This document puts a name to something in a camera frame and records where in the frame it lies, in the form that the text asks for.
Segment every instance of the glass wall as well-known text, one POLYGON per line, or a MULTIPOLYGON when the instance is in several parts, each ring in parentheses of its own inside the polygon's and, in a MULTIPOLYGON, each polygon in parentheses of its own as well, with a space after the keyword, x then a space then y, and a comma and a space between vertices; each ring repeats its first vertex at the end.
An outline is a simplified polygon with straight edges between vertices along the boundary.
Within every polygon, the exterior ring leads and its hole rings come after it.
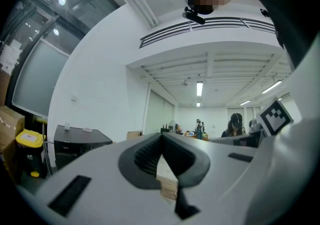
POLYGON ((0 35, 0 68, 11 77, 0 99, 5 98, 10 108, 46 117, 69 55, 90 29, 118 7, 114 0, 19 0, 0 35), (39 89, 30 89, 36 80, 33 69, 40 63, 46 65, 41 67, 43 76, 36 85, 46 89, 45 99, 44 94, 32 94, 39 89))

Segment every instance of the camera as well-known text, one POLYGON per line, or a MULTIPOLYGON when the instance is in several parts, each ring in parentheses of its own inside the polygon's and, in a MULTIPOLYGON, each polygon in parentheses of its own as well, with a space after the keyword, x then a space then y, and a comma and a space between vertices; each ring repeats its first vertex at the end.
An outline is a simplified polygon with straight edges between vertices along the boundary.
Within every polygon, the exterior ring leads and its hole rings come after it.
POLYGON ((184 8, 182 17, 201 25, 204 25, 206 23, 204 18, 198 16, 198 13, 196 11, 190 10, 188 9, 188 7, 184 8))

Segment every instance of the fluorescent light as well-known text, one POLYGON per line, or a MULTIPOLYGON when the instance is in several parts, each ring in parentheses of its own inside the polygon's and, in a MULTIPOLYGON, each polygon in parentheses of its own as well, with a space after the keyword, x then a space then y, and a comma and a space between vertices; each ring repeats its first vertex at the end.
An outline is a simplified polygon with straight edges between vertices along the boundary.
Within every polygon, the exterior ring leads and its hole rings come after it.
POLYGON ((249 102, 251 102, 251 100, 247 100, 246 102, 240 104, 240 106, 245 105, 245 104, 247 104, 247 103, 249 103, 249 102))
POLYGON ((271 85, 268 89, 264 90, 262 93, 265 94, 266 92, 269 92, 271 89, 275 88, 277 85, 279 85, 282 82, 282 80, 278 80, 273 85, 271 85))
POLYGON ((65 3, 66 3, 66 0, 59 0, 59 4, 60 4, 61 6, 64 6, 65 3))
POLYGON ((196 96, 202 95, 202 88, 204 86, 204 82, 197 82, 196 83, 196 96))
POLYGON ((54 33, 56 36, 59 36, 59 30, 57 30, 56 28, 53 30, 53 33, 54 33))

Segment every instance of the woman with headphones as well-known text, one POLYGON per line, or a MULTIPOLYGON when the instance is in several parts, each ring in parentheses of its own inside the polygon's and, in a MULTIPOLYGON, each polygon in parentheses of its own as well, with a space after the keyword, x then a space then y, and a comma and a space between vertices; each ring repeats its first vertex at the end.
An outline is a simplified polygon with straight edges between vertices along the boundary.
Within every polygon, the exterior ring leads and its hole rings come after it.
POLYGON ((242 121, 243 120, 241 114, 233 113, 228 123, 228 128, 225 131, 223 131, 221 138, 243 135, 244 131, 242 121))

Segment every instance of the black slot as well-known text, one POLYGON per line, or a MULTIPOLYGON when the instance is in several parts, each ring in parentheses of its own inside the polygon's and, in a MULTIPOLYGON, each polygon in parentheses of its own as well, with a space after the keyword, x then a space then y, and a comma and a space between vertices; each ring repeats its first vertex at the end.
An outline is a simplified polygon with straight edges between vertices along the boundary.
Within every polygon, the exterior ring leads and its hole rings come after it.
POLYGON ((252 161, 252 159, 254 159, 253 156, 249 156, 249 155, 242 155, 242 154, 238 154, 238 153, 230 153, 228 155, 229 158, 232 159, 237 159, 237 160, 241 160, 241 161, 245 161, 250 163, 252 161))
POLYGON ((91 178, 78 175, 48 206, 65 217, 90 181, 91 178))

